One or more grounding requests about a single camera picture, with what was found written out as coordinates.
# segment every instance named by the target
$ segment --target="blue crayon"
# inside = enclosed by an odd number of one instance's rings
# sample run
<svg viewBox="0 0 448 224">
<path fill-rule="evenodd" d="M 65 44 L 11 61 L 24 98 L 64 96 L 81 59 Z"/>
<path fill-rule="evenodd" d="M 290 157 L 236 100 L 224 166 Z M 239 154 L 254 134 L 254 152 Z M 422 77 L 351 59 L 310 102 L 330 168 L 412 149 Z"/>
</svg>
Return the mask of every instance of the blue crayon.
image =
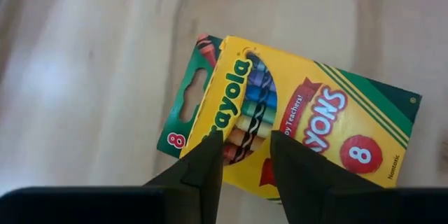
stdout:
<svg viewBox="0 0 448 224">
<path fill-rule="evenodd" d="M 275 92 L 275 84 L 270 72 L 252 70 L 248 76 L 249 83 Z"/>
<path fill-rule="evenodd" d="M 261 59 L 257 57 L 257 55 L 253 54 L 252 52 L 248 52 L 246 54 L 246 58 L 250 59 L 252 61 L 252 68 L 259 71 L 267 71 L 267 67 L 263 64 Z"/>
<path fill-rule="evenodd" d="M 262 89 L 254 85 L 246 88 L 246 98 L 257 103 L 265 103 L 266 106 L 277 108 L 277 93 Z"/>
</svg>

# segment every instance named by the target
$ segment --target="green crayon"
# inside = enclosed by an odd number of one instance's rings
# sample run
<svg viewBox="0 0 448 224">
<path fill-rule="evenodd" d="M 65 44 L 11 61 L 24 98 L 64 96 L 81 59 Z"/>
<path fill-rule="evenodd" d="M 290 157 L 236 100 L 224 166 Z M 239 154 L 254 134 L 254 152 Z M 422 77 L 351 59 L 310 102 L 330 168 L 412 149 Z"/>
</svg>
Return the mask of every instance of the green crayon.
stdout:
<svg viewBox="0 0 448 224">
<path fill-rule="evenodd" d="M 262 118 L 261 120 L 263 122 L 269 123 L 271 125 L 274 124 L 276 111 L 275 109 L 264 104 L 257 104 L 254 101 L 244 100 L 243 106 L 241 107 L 241 112 L 249 117 L 259 115 Z"/>
</svg>

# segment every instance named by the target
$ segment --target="crayon box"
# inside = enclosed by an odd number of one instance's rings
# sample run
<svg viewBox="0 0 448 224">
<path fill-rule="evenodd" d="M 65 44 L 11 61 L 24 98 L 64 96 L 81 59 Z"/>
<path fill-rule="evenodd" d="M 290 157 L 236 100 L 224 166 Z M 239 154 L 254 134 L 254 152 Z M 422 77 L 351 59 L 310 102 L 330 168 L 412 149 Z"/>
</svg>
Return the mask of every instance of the crayon box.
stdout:
<svg viewBox="0 0 448 224">
<path fill-rule="evenodd" d="M 223 180 L 278 202 L 270 132 L 280 130 L 383 187 L 396 185 L 421 96 L 229 36 L 181 157 L 222 130 Z"/>
<path fill-rule="evenodd" d="M 180 117 L 185 102 L 184 93 L 192 83 L 194 75 L 199 69 L 205 69 L 207 72 L 203 87 L 204 90 L 206 89 L 207 83 L 213 73 L 216 60 L 220 54 L 219 45 L 221 44 L 221 41 L 221 38 L 216 38 L 207 34 L 199 35 L 185 71 L 185 75 L 174 98 L 174 104 L 162 128 L 162 133 L 157 143 L 157 149 L 159 151 L 175 158 L 179 158 L 181 149 L 185 146 L 186 141 L 190 136 L 190 130 L 199 108 L 199 106 L 196 107 L 191 120 L 188 122 L 182 121 Z"/>
</svg>

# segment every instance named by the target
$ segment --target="orange crayon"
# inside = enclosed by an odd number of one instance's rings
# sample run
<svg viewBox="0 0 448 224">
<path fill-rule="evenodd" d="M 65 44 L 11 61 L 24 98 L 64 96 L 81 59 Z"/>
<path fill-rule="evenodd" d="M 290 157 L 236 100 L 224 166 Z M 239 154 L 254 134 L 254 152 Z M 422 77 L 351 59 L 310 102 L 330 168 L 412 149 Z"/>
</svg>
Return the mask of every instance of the orange crayon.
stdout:
<svg viewBox="0 0 448 224">
<path fill-rule="evenodd" d="M 247 146 L 249 146 L 251 151 L 258 150 L 264 141 L 264 139 L 262 139 L 261 137 L 259 137 L 257 135 L 250 134 L 248 132 L 242 131 L 237 128 L 234 128 L 231 131 L 227 140 L 230 143 L 232 143 L 236 146 L 240 146 L 242 148 L 247 148 Z"/>
<path fill-rule="evenodd" d="M 196 46 L 199 52 L 210 63 L 212 67 L 216 65 L 216 50 L 213 43 L 209 40 L 208 34 L 200 34 L 197 37 Z"/>
</svg>

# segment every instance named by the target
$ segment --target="crayon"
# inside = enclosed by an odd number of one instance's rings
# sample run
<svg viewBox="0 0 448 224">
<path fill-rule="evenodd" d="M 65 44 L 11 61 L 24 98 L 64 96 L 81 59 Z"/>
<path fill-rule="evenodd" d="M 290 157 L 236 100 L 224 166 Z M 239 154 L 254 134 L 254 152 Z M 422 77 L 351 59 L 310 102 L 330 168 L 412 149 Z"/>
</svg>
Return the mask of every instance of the crayon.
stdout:
<svg viewBox="0 0 448 224">
<path fill-rule="evenodd" d="M 263 103 L 258 104 L 256 102 L 245 99 L 243 105 L 241 106 L 241 112 L 246 116 L 256 116 L 258 118 L 261 118 L 263 122 L 269 123 L 271 125 L 274 124 L 276 113 L 275 109 L 270 108 Z"/>
<path fill-rule="evenodd" d="M 256 134 L 262 139 L 267 138 L 272 129 L 272 125 L 269 123 L 262 122 L 257 118 L 250 118 L 246 115 L 238 117 L 237 127 L 249 134 Z"/>
<path fill-rule="evenodd" d="M 196 46 L 201 55 L 210 63 L 212 67 L 216 66 L 216 50 L 213 43 L 209 40 L 208 34 L 200 34 L 197 37 Z"/>
<path fill-rule="evenodd" d="M 252 85 L 256 85 L 263 89 L 269 89 L 275 92 L 275 84 L 272 79 L 271 73 L 268 71 L 257 71 L 252 70 L 249 74 L 249 83 Z"/>
<path fill-rule="evenodd" d="M 246 150 L 234 144 L 227 143 L 224 145 L 223 156 L 225 159 L 230 160 L 230 164 L 233 164 L 248 157 L 252 152 L 252 150 Z"/>
<path fill-rule="evenodd" d="M 267 71 L 267 67 L 263 64 L 261 59 L 253 52 L 246 53 L 246 58 L 252 61 L 252 68 L 259 71 Z"/>
<path fill-rule="evenodd" d="M 277 93 L 271 92 L 261 87 L 247 85 L 246 98 L 252 102 L 265 103 L 267 106 L 277 108 Z"/>
<path fill-rule="evenodd" d="M 234 128 L 231 131 L 227 140 L 230 143 L 232 143 L 236 146 L 240 146 L 242 148 L 249 147 L 251 149 L 251 151 L 258 150 L 264 141 L 264 139 L 262 139 L 261 137 L 259 137 L 257 135 L 250 134 L 248 132 L 242 131 L 237 128 Z"/>
</svg>

